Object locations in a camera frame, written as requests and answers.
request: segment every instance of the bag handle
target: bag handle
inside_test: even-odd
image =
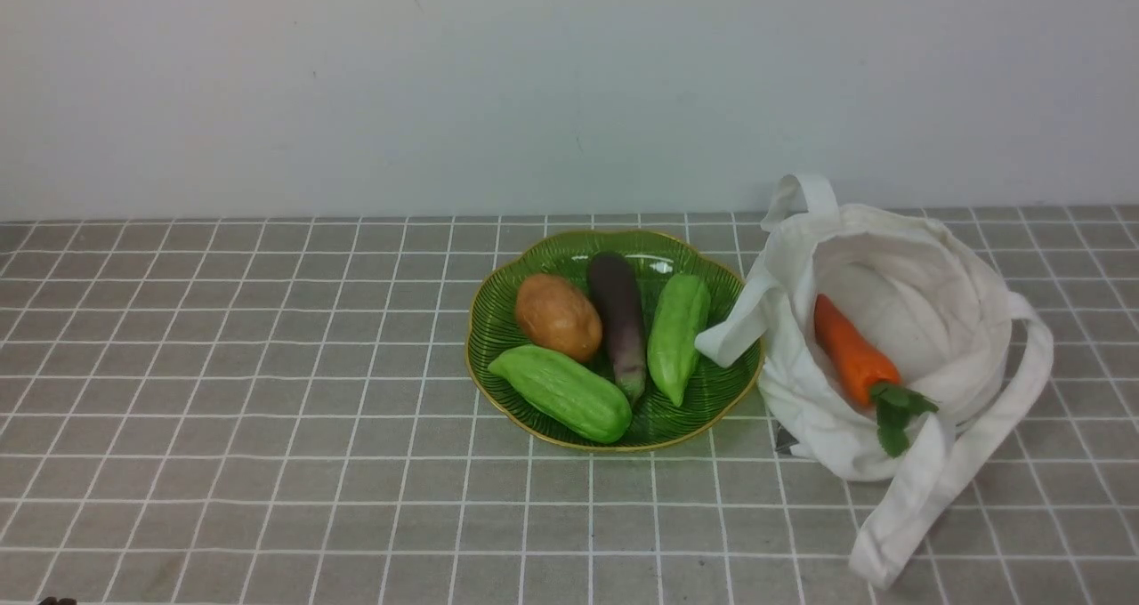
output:
[[[728,318],[696,334],[696,350],[720,367],[731,367],[768,330],[760,302],[777,287],[779,283],[763,264],[763,256],[755,259],[752,270],[747,272],[744,291],[736,299]]]
[[[800,193],[806,201],[806,212],[811,214],[831,214],[838,211],[838,201],[835,199],[835,190],[830,188],[829,180],[817,172],[805,172],[802,175],[789,172],[779,180],[771,197],[771,206],[768,207],[768,215],[760,221],[760,228],[763,231],[772,231],[786,219],[795,196]]]
[[[838,211],[838,201],[830,182],[819,174],[787,174],[779,180],[776,193],[771,197],[768,215],[760,222],[764,231],[772,231],[782,222],[790,205],[798,194],[803,194],[809,213],[834,213]],[[696,349],[712,359],[720,367],[731,367],[736,359],[747,351],[768,330],[768,322],[760,310],[760,303],[779,283],[763,264],[761,253],[747,272],[744,291],[736,299],[731,312],[723,322],[705,329],[696,336]]]
[[[1052,369],[1052,334],[1029,301],[1008,293],[1013,320],[1027,326],[1027,345],[1008,386],[953,443],[953,426],[934,414],[898,467],[882,504],[862,524],[850,567],[887,588],[921,540],[1040,398]]]

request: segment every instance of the purple eggplant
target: purple eggplant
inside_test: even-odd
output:
[[[633,268],[620,254],[603,252],[589,261],[585,273],[590,297],[601,316],[605,351],[613,363],[617,387],[630,406],[645,393],[645,314]]]

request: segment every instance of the gold bowl rim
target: gold bowl rim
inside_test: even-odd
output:
[[[478,378],[475,377],[475,370],[473,369],[473,367],[470,365],[470,336],[474,334],[474,329],[475,329],[475,327],[474,327],[474,324],[475,324],[475,317],[474,317],[475,301],[477,301],[478,297],[482,295],[483,287],[486,286],[486,283],[490,281],[490,279],[493,278],[494,275],[498,273],[499,271],[502,271],[502,270],[505,270],[505,269],[507,269],[509,267],[513,267],[514,264],[519,263],[521,261],[523,261],[525,259],[525,256],[530,252],[533,251],[533,248],[538,247],[538,245],[541,245],[541,244],[547,243],[547,242],[549,242],[551,239],[555,239],[555,237],[565,237],[565,236],[574,236],[574,235],[585,235],[585,236],[590,236],[590,235],[620,236],[620,235],[625,235],[625,234],[648,234],[648,235],[653,235],[653,236],[665,237],[665,239],[671,240],[671,242],[673,242],[673,243],[675,243],[675,244],[678,244],[678,245],[680,245],[682,247],[686,247],[690,252],[695,253],[695,255],[698,259],[700,259],[703,261],[707,261],[707,262],[710,262],[712,264],[715,264],[720,269],[723,269],[732,278],[735,278],[736,281],[739,283],[740,285],[745,285],[746,284],[746,281],[739,275],[737,275],[730,268],[728,268],[727,265],[724,265],[722,262],[720,262],[720,261],[718,261],[715,259],[711,259],[708,256],[705,256],[704,254],[700,253],[699,250],[697,250],[696,247],[694,247],[694,246],[689,245],[688,243],[681,240],[679,237],[674,237],[674,236],[670,236],[670,235],[661,232],[661,231],[655,231],[655,230],[652,230],[652,229],[642,229],[642,228],[631,228],[631,229],[621,229],[621,230],[612,230],[612,231],[611,230],[598,230],[598,229],[573,229],[573,230],[570,230],[570,231],[563,231],[560,234],[555,234],[552,236],[546,236],[546,237],[542,237],[541,240],[538,240],[538,243],[534,243],[533,245],[530,245],[530,247],[526,247],[525,251],[522,252],[521,254],[518,254],[518,256],[516,259],[514,259],[513,261],[509,261],[508,263],[506,263],[506,264],[497,268],[494,271],[492,271],[491,273],[489,273],[489,276],[486,278],[484,278],[483,281],[481,281],[481,284],[478,285],[478,289],[476,289],[476,292],[475,292],[475,296],[470,300],[470,308],[467,310],[467,338],[466,338],[466,341],[464,342],[464,345],[462,345],[464,346],[464,349],[462,349],[462,359],[464,359],[465,362],[467,362],[467,375],[472,378],[472,382],[475,383],[475,386],[478,387],[478,391],[483,393],[483,396],[485,399],[487,399],[487,401],[490,401],[490,403],[492,406],[494,406],[499,411],[501,411],[507,418],[509,418],[511,423],[514,423],[518,427],[522,427],[523,430],[525,430],[526,432],[528,432],[532,436],[534,436],[534,438],[536,438],[539,440],[546,441],[546,442],[548,442],[550,444],[556,444],[556,445],[560,445],[560,447],[565,447],[565,448],[570,448],[570,449],[576,449],[576,450],[581,450],[581,451],[598,451],[598,452],[613,452],[613,453],[617,453],[617,452],[631,452],[631,451],[653,451],[653,450],[657,450],[657,449],[663,449],[663,448],[666,448],[666,447],[672,447],[674,444],[679,444],[679,443],[682,443],[685,441],[695,439],[696,436],[698,436],[698,435],[703,434],[704,432],[711,430],[713,425],[715,425],[716,423],[719,423],[720,420],[722,420],[723,417],[728,415],[728,411],[731,411],[732,408],[735,408],[737,404],[739,404],[740,401],[743,401],[747,396],[748,393],[756,393],[756,392],[753,392],[752,389],[756,387],[756,382],[760,379],[760,373],[763,371],[763,362],[764,362],[764,359],[765,359],[765,350],[763,349],[764,345],[763,345],[763,338],[762,337],[755,343],[755,348],[754,348],[755,350],[759,351],[759,354],[760,354],[759,362],[755,366],[755,374],[752,375],[752,379],[748,381],[748,383],[744,386],[744,390],[740,391],[736,395],[736,398],[732,399],[732,401],[729,402],[727,404],[727,407],[724,407],[723,410],[720,411],[720,414],[716,414],[715,416],[713,416],[711,419],[708,419],[707,423],[705,423],[698,430],[694,430],[693,432],[690,432],[688,434],[685,434],[683,436],[679,436],[679,438],[672,439],[671,441],[666,441],[666,442],[662,442],[662,443],[652,443],[652,444],[645,444],[645,445],[584,445],[584,444],[567,443],[565,441],[559,441],[559,440],[557,440],[555,438],[551,438],[549,435],[546,435],[546,434],[543,434],[543,433],[534,430],[533,427],[531,427],[530,425],[526,425],[522,420],[518,420],[518,418],[516,417],[516,415],[511,414],[509,410],[507,410],[505,407],[502,407],[494,399],[494,396],[492,396],[491,393],[487,392],[485,387],[483,387],[482,383],[478,382]]]

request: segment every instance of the green bowl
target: green bowl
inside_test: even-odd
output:
[[[503,265],[478,288],[470,306],[470,329],[467,335],[467,369],[475,385],[494,407],[508,415],[519,427],[546,442],[574,449],[596,451],[645,451],[686,441],[704,432],[736,406],[752,390],[759,377],[762,346],[744,353],[728,369],[700,357],[696,373],[685,390],[685,402],[672,402],[649,381],[640,402],[633,409],[629,431],[615,443],[601,444],[574,434],[566,426],[530,406],[506,382],[487,370],[503,351],[530,341],[514,320],[514,301],[525,277],[557,273],[582,291],[589,259],[611,251],[625,256],[637,273],[645,311],[646,332],[653,326],[653,314],[661,289],[672,273],[696,273],[712,293],[708,325],[728,317],[744,281],[728,268],[705,259],[691,246],[654,231],[568,231],[547,237],[527,250],[518,260]],[[588,363],[595,373],[613,379],[609,358],[601,349]]]

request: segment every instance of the cloth bag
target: cloth bag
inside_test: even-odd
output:
[[[806,212],[787,216],[802,194]],[[727,320],[696,346],[720,366],[765,336],[760,390],[798,441],[793,456],[847,481],[893,479],[854,542],[850,567],[879,588],[904,569],[929,526],[1040,396],[1052,336],[1029,301],[939,221],[865,205],[838,206],[819,175],[786,175],[767,216],[770,232]],[[939,406],[890,458],[871,415],[851,406],[814,341],[823,293],[898,366],[902,382]],[[1027,344],[1001,389],[1013,321]]]

